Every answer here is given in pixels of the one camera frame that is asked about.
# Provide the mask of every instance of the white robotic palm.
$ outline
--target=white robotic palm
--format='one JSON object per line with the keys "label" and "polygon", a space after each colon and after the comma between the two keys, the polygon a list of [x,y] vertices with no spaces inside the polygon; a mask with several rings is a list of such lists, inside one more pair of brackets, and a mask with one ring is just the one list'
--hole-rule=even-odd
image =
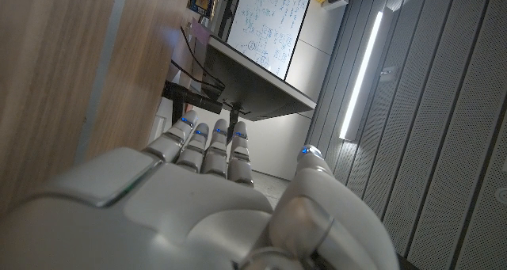
{"label": "white robotic palm", "polygon": [[398,268],[382,223],[315,147],[273,210],[253,189],[246,125],[227,165],[227,122],[207,149],[196,124],[187,112],[142,152],[109,151],[36,190],[0,221],[0,268]]}

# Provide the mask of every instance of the black cable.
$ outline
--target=black cable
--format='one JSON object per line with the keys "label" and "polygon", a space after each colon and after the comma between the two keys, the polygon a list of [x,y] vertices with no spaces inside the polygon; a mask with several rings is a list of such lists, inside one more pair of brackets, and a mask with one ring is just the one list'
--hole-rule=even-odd
{"label": "black cable", "polygon": [[180,30],[181,30],[181,33],[183,33],[183,38],[185,38],[185,42],[187,43],[187,48],[189,48],[190,54],[192,55],[193,59],[197,62],[197,65],[199,65],[199,67],[202,68],[202,70],[204,72],[206,72],[206,74],[210,75],[213,79],[215,79],[218,83],[220,83],[225,88],[225,84],[223,84],[222,81],[220,81],[217,77],[215,77],[211,73],[209,73],[206,70],[206,68],[204,68],[204,66],[202,66],[202,64],[200,64],[199,60],[197,60],[197,57],[193,54],[193,51],[190,47],[189,40],[187,39],[187,35],[186,35],[185,30],[183,29],[182,26],[180,26]]}
{"label": "black cable", "polygon": [[223,91],[223,88],[224,87],[218,87],[218,86],[215,86],[213,84],[210,84],[210,83],[206,83],[206,82],[202,82],[200,80],[197,80],[195,79],[189,72],[187,72],[185,69],[181,68],[181,66],[177,65],[177,63],[174,62],[174,60],[171,59],[171,63],[177,68],[179,69],[181,72],[185,73],[187,76],[189,76],[193,81],[195,82],[198,82],[198,83],[201,83],[203,85],[207,85],[207,86],[211,86],[215,89],[217,89],[218,91],[222,92]]}

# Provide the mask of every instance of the whiteboard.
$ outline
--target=whiteboard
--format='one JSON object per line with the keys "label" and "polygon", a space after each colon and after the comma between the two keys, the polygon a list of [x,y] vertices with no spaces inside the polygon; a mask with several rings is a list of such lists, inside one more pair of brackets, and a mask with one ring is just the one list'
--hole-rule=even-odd
{"label": "whiteboard", "polygon": [[310,0],[239,0],[227,44],[285,79]]}

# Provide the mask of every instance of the gray acoustic panel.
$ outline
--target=gray acoustic panel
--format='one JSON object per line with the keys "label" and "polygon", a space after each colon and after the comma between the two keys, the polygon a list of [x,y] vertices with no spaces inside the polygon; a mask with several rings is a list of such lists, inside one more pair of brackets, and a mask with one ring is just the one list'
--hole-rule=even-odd
{"label": "gray acoustic panel", "polygon": [[318,95],[317,106],[315,107],[315,111],[313,113],[312,120],[311,120],[311,125],[308,130],[307,140],[305,142],[306,144],[311,144],[313,146],[317,146],[318,137],[320,136],[321,130],[318,130],[316,132],[316,136],[314,136],[315,123],[316,123],[318,114],[320,113],[320,108],[322,106],[322,99],[324,98],[324,95],[326,94],[326,91],[328,90],[328,86],[331,87],[331,86],[336,85],[336,81],[333,81],[333,79],[330,78],[330,74],[331,74],[331,71],[334,67],[334,64],[336,63],[335,60],[337,57],[337,50],[340,47],[341,40],[343,39],[344,27],[349,19],[350,8],[353,3],[354,3],[354,0],[349,0],[349,4],[346,6],[345,12],[344,12],[343,17],[341,19],[341,25],[340,25],[340,29],[338,30],[337,40],[336,40],[336,43],[334,44],[333,52],[331,53],[330,63],[329,63],[329,66],[327,67],[326,76],[324,77],[324,82],[322,84],[320,94]]}
{"label": "gray acoustic panel", "polygon": [[[490,0],[440,152],[408,255],[408,260],[422,269],[449,268],[505,104],[505,9],[505,0]],[[494,218],[482,217],[479,222],[486,223],[490,219]],[[492,238],[499,234],[488,235]],[[505,237],[496,239],[505,244]],[[486,248],[494,245],[473,247],[488,253],[491,250]]]}
{"label": "gray acoustic panel", "polygon": [[356,156],[357,143],[343,142],[341,146],[340,156],[334,170],[334,177],[342,184],[347,184],[349,178],[350,169]]}
{"label": "gray acoustic panel", "polygon": [[501,269],[507,267],[507,204],[496,198],[499,188],[507,188],[507,172],[502,166],[507,160],[507,117],[498,134],[497,144],[482,188],[478,194],[474,214],[463,241],[456,269]]}
{"label": "gray acoustic panel", "polygon": [[[387,0],[386,6],[388,8],[392,7],[393,5],[397,6],[398,11],[393,13],[391,27],[389,28],[389,32],[387,34],[386,44],[383,48],[383,52],[380,57],[379,67],[377,69],[376,75],[380,75],[380,71],[382,70],[383,63],[385,62],[386,57],[387,57],[387,52],[389,51],[389,47],[391,46],[393,33],[394,33],[396,23],[397,23],[398,17],[399,17],[399,7],[401,5],[401,2],[402,2],[402,0],[396,0],[396,1]],[[359,141],[361,139],[361,136],[363,135],[364,125],[366,124],[366,120],[368,119],[368,115],[370,113],[370,109],[371,109],[372,102],[373,102],[373,97],[375,96],[378,84],[379,84],[379,79],[376,79],[372,83],[372,88],[371,88],[370,94],[368,95],[368,99],[366,101],[366,105],[364,108],[364,113],[363,113],[363,116],[361,117],[361,121],[359,124],[359,130],[357,131],[356,140],[354,140],[353,142],[348,142],[347,144],[345,144],[346,142],[343,142],[340,153],[338,154],[338,156],[335,160],[336,166],[334,167],[334,176],[335,176],[335,178],[337,178],[337,180],[339,180],[343,184],[347,184],[347,180],[349,179],[350,169],[352,168],[354,158],[356,157],[357,147],[358,147]]]}
{"label": "gray acoustic panel", "polygon": [[[345,116],[345,111],[346,111],[347,107],[349,106],[350,96],[352,94],[353,86],[355,84],[357,75],[359,74],[360,65],[363,61],[364,52],[366,51],[366,46],[368,45],[368,41],[371,36],[373,24],[375,23],[377,13],[379,11],[383,10],[384,7],[386,6],[386,1],[387,0],[374,0],[373,4],[371,6],[371,9],[370,9],[370,14],[369,14],[369,17],[367,20],[367,24],[364,28],[363,38],[361,40],[359,50],[357,51],[356,62],[353,64],[352,72],[348,76],[349,89],[347,89],[347,91],[345,92],[345,95],[343,97],[341,107],[339,108],[340,112],[338,113],[337,119],[334,122],[333,132],[331,133],[329,146],[326,151],[326,159],[330,163],[331,168],[333,168],[336,165],[337,160],[338,160],[338,154],[336,152],[336,148],[334,148],[334,147],[341,146],[341,143],[343,142],[343,139],[340,139],[340,137],[339,137],[339,133],[341,130],[341,123],[343,122],[343,117]],[[377,82],[377,79],[373,80],[372,85],[370,87],[368,87],[370,89],[370,92],[371,91],[375,92],[376,82]],[[356,135],[356,139],[354,141],[359,141],[360,134],[362,132],[362,127],[364,126],[365,116],[368,113],[369,105],[372,102],[372,93],[369,93],[368,95],[369,96],[367,99],[367,103],[364,106],[365,112],[363,112],[363,115],[361,116],[360,125],[358,127],[358,132]]]}
{"label": "gray acoustic panel", "polygon": [[467,69],[486,0],[453,0],[383,220],[405,255]]}
{"label": "gray acoustic panel", "polygon": [[[368,38],[370,31],[372,30],[375,22],[375,17],[378,12],[372,12],[372,4],[375,0],[363,0],[359,13],[357,14],[356,24],[354,26],[352,37],[350,38],[349,46],[347,47],[345,58],[341,65],[341,71],[338,76],[338,82],[334,90],[333,99],[329,111],[324,121],[322,128],[322,134],[318,141],[318,148],[322,152],[322,155],[327,158],[327,150],[330,145],[331,137],[334,132],[334,127],[337,124],[337,117],[342,105],[347,105],[348,101],[344,98],[345,91],[349,85],[354,85],[354,77],[351,77],[351,73],[355,66],[360,66],[361,57],[364,55],[366,46],[368,44]],[[340,145],[341,140],[335,141],[335,144]]]}
{"label": "gray acoustic panel", "polygon": [[364,202],[383,217],[398,163],[417,111],[452,0],[425,0],[398,89],[364,193]]}
{"label": "gray acoustic panel", "polygon": [[347,52],[347,47],[350,43],[350,38],[352,37],[352,33],[354,30],[354,26],[357,21],[357,14],[359,13],[359,9],[361,8],[361,3],[363,0],[353,0],[351,4],[348,4],[349,9],[347,13],[349,14],[346,18],[346,22],[342,25],[343,33],[340,35],[341,40],[339,44],[335,47],[337,53],[334,57],[332,68],[329,72],[328,79],[326,81],[326,89],[322,91],[323,95],[320,99],[320,103],[318,105],[318,113],[314,115],[314,130],[311,136],[311,145],[318,147],[318,142],[320,140],[322,134],[322,128],[324,127],[324,122],[326,121],[327,113],[329,111],[331,100],[334,97],[334,91],[337,88],[338,75],[341,71],[341,65],[345,58],[345,53]]}
{"label": "gray acoustic panel", "polygon": [[[399,17],[387,53],[384,67],[403,68],[406,55],[410,48],[412,36],[415,32],[418,16],[425,0],[404,0],[399,9]],[[389,6],[395,6],[398,0],[387,0]],[[372,102],[372,108],[366,121],[360,140],[353,167],[349,175],[347,187],[362,197],[368,176],[372,170],[377,149],[382,138],[383,128],[389,115],[391,102],[397,87],[397,82],[381,82],[377,86]]]}

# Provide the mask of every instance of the wooden panel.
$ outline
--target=wooden panel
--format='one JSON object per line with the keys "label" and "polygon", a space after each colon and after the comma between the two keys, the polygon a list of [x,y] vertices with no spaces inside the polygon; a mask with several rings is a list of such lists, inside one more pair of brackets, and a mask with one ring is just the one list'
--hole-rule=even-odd
{"label": "wooden panel", "polygon": [[0,0],[0,214],[74,162],[113,0]]}
{"label": "wooden panel", "polygon": [[125,0],[88,157],[146,146],[187,0]]}

